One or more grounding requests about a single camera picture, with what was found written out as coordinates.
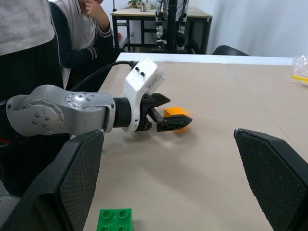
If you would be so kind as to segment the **black and white robot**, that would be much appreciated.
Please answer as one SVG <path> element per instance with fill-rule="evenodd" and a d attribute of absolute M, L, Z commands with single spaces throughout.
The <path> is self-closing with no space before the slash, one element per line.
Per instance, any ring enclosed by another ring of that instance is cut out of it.
<path fill-rule="evenodd" d="M 156 0 L 156 52 L 185 54 L 185 26 L 190 0 Z"/>

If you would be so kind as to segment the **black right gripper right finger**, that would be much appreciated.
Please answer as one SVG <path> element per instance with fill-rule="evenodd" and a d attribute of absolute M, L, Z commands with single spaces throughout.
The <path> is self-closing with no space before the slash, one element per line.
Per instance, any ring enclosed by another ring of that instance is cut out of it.
<path fill-rule="evenodd" d="M 308 231 L 308 163 L 284 140 L 236 128 L 249 187 L 273 231 Z"/>

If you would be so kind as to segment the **black chair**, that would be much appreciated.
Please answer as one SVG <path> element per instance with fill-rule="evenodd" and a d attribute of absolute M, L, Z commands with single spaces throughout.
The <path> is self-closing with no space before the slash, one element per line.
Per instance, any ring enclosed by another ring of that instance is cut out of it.
<path fill-rule="evenodd" d="M 235 48 L 232 48 L 230 46 L 227 46 L 227 45 L 218 46 L 212 54 L 213 55 L 228 55 L 228 56 L 248 56 L 248 54 L 242 51 L 239 51 Z"/>

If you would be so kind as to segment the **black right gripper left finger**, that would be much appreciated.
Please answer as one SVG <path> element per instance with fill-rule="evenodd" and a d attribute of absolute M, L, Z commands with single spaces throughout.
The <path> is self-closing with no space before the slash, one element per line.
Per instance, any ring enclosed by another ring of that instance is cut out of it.
<path fill-rule="evenodd" d="M 104 141 L 95 130 L 67 141 L 13 208 L 0 231 L 83 231 L 94 197 Z"/>

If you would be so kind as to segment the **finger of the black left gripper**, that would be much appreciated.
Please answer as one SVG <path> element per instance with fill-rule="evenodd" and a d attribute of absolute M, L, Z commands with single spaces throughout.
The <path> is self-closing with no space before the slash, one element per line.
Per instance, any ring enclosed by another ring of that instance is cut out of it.
<path fill-rule="evenodd" d="M 153 93 L 153 99 L 155 100 L 154 107 L 159 107 L 166 103 L 171 102 L 171 100 L 168 97 L 164 96 L 161 93 Z"/>
<path fill-rule="evenodd" d="M 161 122 L 157 122 L 157 132 L 178 131 L 187 127 L 192 122 L 192 118 L 179 114 L 164 117 Z"/>

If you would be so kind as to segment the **seated person in grey vest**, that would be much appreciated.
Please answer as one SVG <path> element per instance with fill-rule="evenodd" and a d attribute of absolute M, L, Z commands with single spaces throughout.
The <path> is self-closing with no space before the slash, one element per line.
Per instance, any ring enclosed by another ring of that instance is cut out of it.
<path fill-rule="evenodd" d="M 86 12 L 86 0 L 49 0 L 66 90 L 99 69 L 114 63 L 123 52 L 114 46 L 111 23 L 103 31 Z"/>

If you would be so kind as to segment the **green studded cube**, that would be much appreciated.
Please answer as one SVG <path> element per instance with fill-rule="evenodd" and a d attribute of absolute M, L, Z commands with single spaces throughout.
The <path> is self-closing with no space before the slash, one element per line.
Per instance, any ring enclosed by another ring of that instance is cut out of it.
<path fill-rule="evenodd" d="M 101 209 L 96 231 L 134 231 L 132 209 Z"/>

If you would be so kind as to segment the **seated person's hand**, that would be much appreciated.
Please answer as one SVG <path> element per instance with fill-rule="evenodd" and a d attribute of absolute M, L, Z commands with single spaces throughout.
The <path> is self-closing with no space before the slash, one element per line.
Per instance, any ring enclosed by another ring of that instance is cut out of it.
<path fill-rule="evenodd" d="M 107 31 L 110 25 L 108 15 L 101 6 L 103 0 L 86 0 L 86 12 L 100 25 L 103 31 Z"/>

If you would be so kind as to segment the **clear plastic bag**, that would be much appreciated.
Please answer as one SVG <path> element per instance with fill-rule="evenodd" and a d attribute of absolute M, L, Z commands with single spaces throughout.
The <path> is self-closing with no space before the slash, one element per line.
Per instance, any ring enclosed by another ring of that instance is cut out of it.
<path fill-rule="evenodd" d="M 291 75 L 308 77 L 308 55 L 295 57 L 293 60 L 293 73 Z"/>

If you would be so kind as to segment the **standing person in grey top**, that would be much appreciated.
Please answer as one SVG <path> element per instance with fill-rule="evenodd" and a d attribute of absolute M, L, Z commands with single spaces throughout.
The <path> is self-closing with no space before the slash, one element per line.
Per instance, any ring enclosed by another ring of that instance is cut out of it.
<path fill-rule="evenodd" d="M 25 138 L 10 126 L 7 100 L 46 84 L 63 87 L 48 0 L 0 0 L 0 181 L 13 196 L 22 197 L 70 139 Z"/>

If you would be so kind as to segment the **yellow stick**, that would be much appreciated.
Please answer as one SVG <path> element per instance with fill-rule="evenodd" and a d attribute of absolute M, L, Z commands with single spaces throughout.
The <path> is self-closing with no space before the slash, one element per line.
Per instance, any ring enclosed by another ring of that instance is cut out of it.
<path fill-rule="evenodd" d="M 301 76 L 296 76 L 296 75 L 290 75 L 292 79 L 295 79 L 297 81 L 302 81 L 308 83 L 308 77 L 301 77 Z"/>

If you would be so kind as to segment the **black-framed wooden table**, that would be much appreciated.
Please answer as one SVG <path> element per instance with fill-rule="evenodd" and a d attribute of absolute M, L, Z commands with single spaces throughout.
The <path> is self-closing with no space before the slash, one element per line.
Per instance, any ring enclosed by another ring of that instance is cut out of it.
<path fill-rule="evenodd" d="M 129 51 L 131 48 L 141 47 L 141 48 L 154 48 L 154 44 L 145 43 L 145 34 L 154 33 L 154 29 L 149 29 L 144 27 L 144 22 L 154 21 L 155 20 L 155 10 L 150 9 L 146 12 L 141 12 L 138 9 L 122 9 L 117 10 L 111 13 L 112 23 L 113 23 L 113 32 L 114 35 L 114 45 L 116 48 L 125 48 L 127 47 Z M 130 41 L 130 21 L 140 21 L 141 23 L 141 42 L 132 43 Z M 193 50 L 197 54 L 206 54 L 206 49 L 208 45 L 210 27 L 212 22 L 212 16 L 206 14 L 198 8 L 189 8 L 187 13 L 187 22 L 190 24 L 189 35 L 188 35 L 188 45 L 187 49 Z M 193 39 L 194 26 L 195 23 L 202 23 L 202 37 L 201 44 L 197 43 Z M 127 37 L 124 39 L 122 44 L 119 44 L 118 38 L 118 27 L 124 26 L 126 28 Z"/>

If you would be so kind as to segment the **orange cube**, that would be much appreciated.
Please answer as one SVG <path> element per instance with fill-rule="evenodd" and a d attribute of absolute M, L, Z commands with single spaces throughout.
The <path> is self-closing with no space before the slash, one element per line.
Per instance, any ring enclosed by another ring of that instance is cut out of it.
<path fill-rule="evenodd" d="M 179 108 L 179 107 L 164 108 L 164 117 L 171 117 L 174 115 L 189 116 L 189 114 L 185 111 L 184 108 Z"/>

